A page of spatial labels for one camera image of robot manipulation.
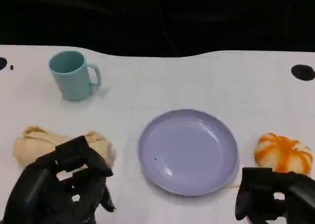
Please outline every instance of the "mug handle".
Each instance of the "mug handle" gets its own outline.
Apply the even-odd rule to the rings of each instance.
[[[100,87],[100,84],[102,83],[102,77],[100,76],[100,72],[99,72],[98,66],[95,65],[95,64],[92,64],[92,63],[88,63],[88,64],[87,64],[87,67],[92,68],[92,69],[95,71],[95,73],[96,73],[97,83],[96,83],[96,84],[92,83],[92,86],[93,86],[94,88]]]

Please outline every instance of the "bread roll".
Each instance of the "bread roll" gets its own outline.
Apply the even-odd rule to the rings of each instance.
[[[112,144],[97,132],[91,131],[85,135],[91,148],[98,152],[112,167],[115,160],[115,152]],[[34,162],[38,157],[50,153],[55,147],[71,140],[68,136],[57,135],[41,127],[28,127],[23,135],[16,139],[13,155],[18,163],[25,167]]]

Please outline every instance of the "plate rim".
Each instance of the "plate rim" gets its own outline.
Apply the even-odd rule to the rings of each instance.
[[[232,172],[227,176],[226,180],[220,184],[219,186],[213,188],[213,189],[209,189],[208,191],[205,191],[205,192],[195,192],[195,193],[190,193],[190,194],[187,194],[187,193],[181,193],[181,192],[177,192],[177,191],[174,191],[172,189],[169,189],[168,187],[165,187],[164,185],[160,184],[159,182],[157,182],[156,180],[153,179],[153,177],[147,172],[144,164],[143,164],[143,159],[141,158],[140,156],[140,153],[141,153],[141,141],[143,140],[143,137],[144,135],[146,134],[146,131],[148,129],[150,129],[150,127],[152,126],[152,124],[154,124],[156,121],[158,121],[160,118],[162,117],[165,117],[167,116],[168,114],[173,114],[173,113],[178,113],[178,112],[193,112],[193,113],[199,113],[199,114],[204,114],[206,115],[207,117],[210,117],[210,118],[213,118],[215,119],[216,121],[218,121],[219,123],[221,123],[228,131],[228,133],[231,135],[231,138],[232,140],[234,141],[234,144],[235,144],[235,147],[236,147],[236,160],[235,160],[235,164],[234,164],[234,169],[232,170]],[[140,165],[141,165],[141,169],[142,169],[142,172],[144,173],[144,175],[146,176],[147,179],[150,180],[150,182],[152,182],[154,185],[164,189],[165,191],[167,192],[170,192],[170,193],[173,193],[173,194],[178,194],[178,195],[182,195],[182,196],[203,196],[203,195],[206,195],[206,194],[209,194],[209,193],[212,193],[212,192],[215,192],[217,190],[220,190],[221,188],[223,188],[224,186],[226,186],[230,181],[231,181],[231,178],[233,177],[233,175],[235,174],[235,172],[237,171],[238,173],[238,170],[239,170],[239,165],[240,165],[240,156],[239,156],[239,150],[238,150],[238,145],[237,145],[237,142],[236,142],[236,139],[234,137],[234,135],[232,134],[231,130],[229,129],[229,127],[224,123],[222,122],[221,120],[219,120],[217,117],[209,114],[209,113],[206,113],[204,111],[200,111],[200,110],[196,110],[196,109],[175,109],[175,110],[170,110],[170,111],[167,111],[167,112],[164,112],[158,116],[155,116],[146,126],[145,128],[142,130],[141,132],[141,135],[138,139],[138,148],[137,148],[137,153],[138,153],[138,159],[139,159],[139,162],[140,162]]]

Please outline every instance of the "bread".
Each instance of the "bread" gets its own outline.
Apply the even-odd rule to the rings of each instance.
[[[275,172],[309,174],[313,154],[309,147],[298,140],[291,140],[273,133],[261,136],[254,150],[254,157],[261,167],[270,167]]]
[[[115,159],[112,144],[95,131],[87,133],[85,138],[89,146],[97,151],[112,167]],[[41,127],[28,127],[24,130],[23,135],[16,139],[13,155],[18,163],[25,167],[38,157],[54,151],[56,146],[69,140],[71,138],[68,136],[57,135]]]

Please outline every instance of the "black dot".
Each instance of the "black dot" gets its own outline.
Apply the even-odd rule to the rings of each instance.
[[[0,58],[0,70],[4,69],[7,63],[8,61],[5,58]]]
[[[308,65],[295,65],[292,67],[291,73],[295,78],[303,81],[310,81],[315,78],[315,71]]]

